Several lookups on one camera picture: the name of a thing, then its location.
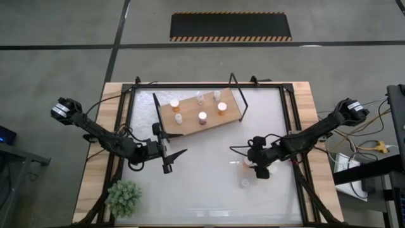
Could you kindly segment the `yellow power splitter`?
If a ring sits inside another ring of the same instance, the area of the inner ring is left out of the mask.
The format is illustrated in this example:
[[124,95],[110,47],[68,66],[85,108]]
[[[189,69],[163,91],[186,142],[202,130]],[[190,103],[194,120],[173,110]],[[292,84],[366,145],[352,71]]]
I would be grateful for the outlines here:
[[378,141],[373,150],[383,154],[387,154],[389,152],[389,149],[383,141]]

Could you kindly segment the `grey side desk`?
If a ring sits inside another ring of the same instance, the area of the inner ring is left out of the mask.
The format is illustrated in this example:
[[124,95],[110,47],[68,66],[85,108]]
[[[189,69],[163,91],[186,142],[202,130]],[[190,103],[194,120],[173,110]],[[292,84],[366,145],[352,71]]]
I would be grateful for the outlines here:
[[0,143],[0,228],[7,228],[32,162],[49,166],[51,159]]

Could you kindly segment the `blue-lit black device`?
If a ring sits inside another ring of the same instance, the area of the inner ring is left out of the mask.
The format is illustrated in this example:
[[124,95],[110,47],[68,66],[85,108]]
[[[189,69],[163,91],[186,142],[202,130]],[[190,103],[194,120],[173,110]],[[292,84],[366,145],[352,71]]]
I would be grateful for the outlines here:
[[6,127],[0,126],[0,143],[7,145],[14,145],[17,137],[17,133],[7,129]]

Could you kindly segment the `white box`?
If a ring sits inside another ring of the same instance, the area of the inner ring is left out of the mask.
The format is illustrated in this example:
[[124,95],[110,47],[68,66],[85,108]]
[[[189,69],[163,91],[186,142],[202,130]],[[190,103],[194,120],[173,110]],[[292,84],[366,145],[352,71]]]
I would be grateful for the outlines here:
[[[338,153],[335,158],[333,172],[337,173],[347,170],[348,168],[358,167],[360,166],[360,164],[361,163],[357,160],[350,159],[349,156]],[[360,180],[345,184],[339,184],[336,185],[335,188],[340,193],[347,194],[362,201],[368,201],[368,193],[363,190]]]

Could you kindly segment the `black desk beam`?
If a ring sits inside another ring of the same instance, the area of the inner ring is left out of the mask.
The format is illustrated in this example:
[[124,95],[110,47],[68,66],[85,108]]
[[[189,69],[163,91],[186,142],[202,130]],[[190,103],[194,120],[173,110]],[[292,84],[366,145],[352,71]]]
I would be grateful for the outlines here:
[[394,155],[379,161],[336,172],[333,174],[335,185],[360,181],[371,177],[386,175],[390,172],[404,172],[405,160],[401,155]]

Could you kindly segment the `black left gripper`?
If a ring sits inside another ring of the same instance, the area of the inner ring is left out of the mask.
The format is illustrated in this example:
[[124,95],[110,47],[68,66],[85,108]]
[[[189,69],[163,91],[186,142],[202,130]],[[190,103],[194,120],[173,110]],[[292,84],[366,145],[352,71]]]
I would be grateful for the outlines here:
[[146,162],[146,161],[160,157],[163,161],[163,165],[162,165],[163,173],[169,174],[169,173],[173,172],[171,165],[174,163],[174,161],[180,155],[182,155],[184,152],[186,152],[187,149],[183,149],[174,154],[167,155],[166,146],[163,142],[163,138],[170,140],[175,137],[183,136],[183,134],[171,134],[171,133],[164,132],[161,129],[161,126],[159,123],[152,124],[152,130],[153,130],[153,135],[157,137],[157,140],[156,141],[148,140],[148,142],[146,142],[146,145],[143,147],[141,162]]

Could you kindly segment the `black hazard-striped floor mat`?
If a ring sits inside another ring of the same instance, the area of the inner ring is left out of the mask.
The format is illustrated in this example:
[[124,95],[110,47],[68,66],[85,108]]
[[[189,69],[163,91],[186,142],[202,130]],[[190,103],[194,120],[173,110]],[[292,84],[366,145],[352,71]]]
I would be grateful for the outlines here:
[[171,42],[290,42],[282,11],[176,12],[171,16]]

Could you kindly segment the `green artificial plant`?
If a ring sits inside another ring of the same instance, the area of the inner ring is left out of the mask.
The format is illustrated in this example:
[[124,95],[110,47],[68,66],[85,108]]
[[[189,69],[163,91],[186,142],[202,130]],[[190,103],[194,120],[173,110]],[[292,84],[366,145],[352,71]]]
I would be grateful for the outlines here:
[[141,196],[142,189],[135,182],[118,180],[108,189],[106,204],[114,218],[131,217]]

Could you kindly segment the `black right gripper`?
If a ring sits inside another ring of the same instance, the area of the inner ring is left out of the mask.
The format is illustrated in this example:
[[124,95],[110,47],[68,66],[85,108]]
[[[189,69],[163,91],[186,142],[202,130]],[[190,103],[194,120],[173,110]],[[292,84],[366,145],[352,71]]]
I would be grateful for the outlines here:
[[247,159],[252,162],[251,168],[254,169],[258,179],[269,179],[270,171],[268,167],[280,157],[275,148],[266,148],[266,138],[255,136],[248,140],[249,149]]

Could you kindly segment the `wooden shelf black metal frame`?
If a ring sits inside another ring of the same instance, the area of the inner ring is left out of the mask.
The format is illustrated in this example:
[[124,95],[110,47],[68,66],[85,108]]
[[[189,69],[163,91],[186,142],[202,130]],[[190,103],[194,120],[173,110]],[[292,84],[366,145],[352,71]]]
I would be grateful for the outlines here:
[[[156,93],[153,93],[154,105],[158,116],[158,122],[163,131],[171,134],[183,134],[183,136],[195,134],[203,130],[212,129],[213,127],[229,124],[236,120],[242,121],[249,107],[244,94],[233,73],[225,88],[216,90],[221,92],[219,101],[213,99],[213,92],[204,95],[204,103],[199,105],[196,96],[181,99],[180,110],[174,112],[170,104],[160,105]],[[226,103],[227,110],[223,115],[218,114],[218,103]],[[198,114],[200,112],[207,114],[207,122],[204,125],[199,123]],[[182,124],[178,124],[175,115],[180,113],[183,118]]]

